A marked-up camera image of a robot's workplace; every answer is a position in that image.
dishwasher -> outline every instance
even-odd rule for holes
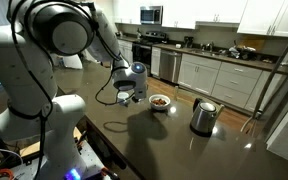
[[[182,53],[161,51],[159,76],[161,79],[177,83],[182,61]]]

stainless steel microwave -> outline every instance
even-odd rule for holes
[[[162,24],[163,6],[141,6],[141,24]]]

dark countertop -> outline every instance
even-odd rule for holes
[[[136,41],[136,38],[133,37],[118,37],[117,39],[119,40],[124,40],[124,41],[129,41],[129,42],[133,42]],[[234,58],[229,58],[229,57],[225,57],[225,56],[209,56],[209,55],[203,55],[203,54],[199,54],[199,53],[193,53],[190,52],[193,50],[193,48],[175,48],[174,44],[155,44],[153,45],[154,47],[158,47],[161,49],[166,49],[166,50],[172,50],[172,51],[177,51],[177,52],[181,52],[181,53],[186,53],[186,54],[191,54],[194,56],[200,56],[200,57],[205,57],[205,58],[210,58],[210,59],[214,59],[214,60],[218,60],[218,61],[222,61],[222,62],[228,62],[228,63],[234,63],[234,64],[238,64],[238,65],[242,65],[242,66],[247,66],[247,67],[252,67],[252,68],[256,68],[256,69],[261,69],[264,71],[271,71],[275,64],[270,64],[270,63],[265,63],[262,61],[244,61],[244,60],[240,60],[240,59],[234,59]],[[278,73],[281,74],[288,74],[288,66],[280,66],[278,68]]]
[[[176,111],[150,110],[148,98],[128,107],[104,106],[94,96],[109,78],[108,68],[83,64],[84,70],[57,69],[58,86],[86,102],[86,116],[118,154],[146,179],[288,179],[288,161],[267,151],[266,144],[216,122],[210,138],[189,128],[192,107],[172,99]],[[114,102],[111,84],[99,99]]]

stove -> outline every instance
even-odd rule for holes
[[[159,31],[148,31],[141,40],[133,42],[133,62],[141,62],[146,66],[147,74],[151,75],[152,45],[166,43],[167,35]]]

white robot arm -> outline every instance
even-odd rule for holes
[[[55,97],[49,53],[70,56],[87,49],[99,61],[110,60],[114,87],[134,89],[136,99],[146,97],[146,68],[120,56],[115,34],[93,3],[12,0],[7,14],[11,26],[0,27],[0,82],[9,102],[0,114],[0,137],[41,136],[46,161],[35,177],[63,179],[74,168],[86,178],[90,167],[72,137],[85,103],[77,95]]]

